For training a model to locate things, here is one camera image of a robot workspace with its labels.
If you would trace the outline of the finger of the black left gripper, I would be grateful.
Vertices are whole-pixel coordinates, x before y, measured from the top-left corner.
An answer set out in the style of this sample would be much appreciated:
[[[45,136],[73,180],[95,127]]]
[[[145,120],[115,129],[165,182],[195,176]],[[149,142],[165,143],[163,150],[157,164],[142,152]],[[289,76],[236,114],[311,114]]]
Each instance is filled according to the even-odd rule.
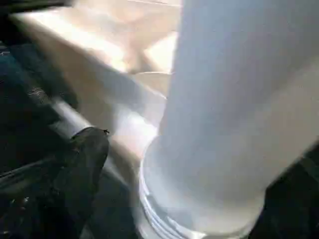
[[[0,17],[0,136],[37,138],[78,132],[74,91],[9,15]]]

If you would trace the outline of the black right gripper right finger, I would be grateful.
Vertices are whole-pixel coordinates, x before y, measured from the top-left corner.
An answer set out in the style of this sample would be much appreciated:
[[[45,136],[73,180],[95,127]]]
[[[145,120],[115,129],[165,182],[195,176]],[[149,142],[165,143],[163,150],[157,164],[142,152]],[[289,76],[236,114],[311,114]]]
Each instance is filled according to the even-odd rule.
[[[319,237],[319,148],[304,154],[266,193],[256,239]]]

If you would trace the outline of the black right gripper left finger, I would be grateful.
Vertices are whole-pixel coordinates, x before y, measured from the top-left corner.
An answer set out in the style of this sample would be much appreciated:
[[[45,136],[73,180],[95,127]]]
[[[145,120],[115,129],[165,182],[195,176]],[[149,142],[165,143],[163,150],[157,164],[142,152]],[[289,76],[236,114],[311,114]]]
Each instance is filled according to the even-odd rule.
[[[88,127],[46,155],[0,171],[3,239],[78,239],[109,151],[109,133]]]

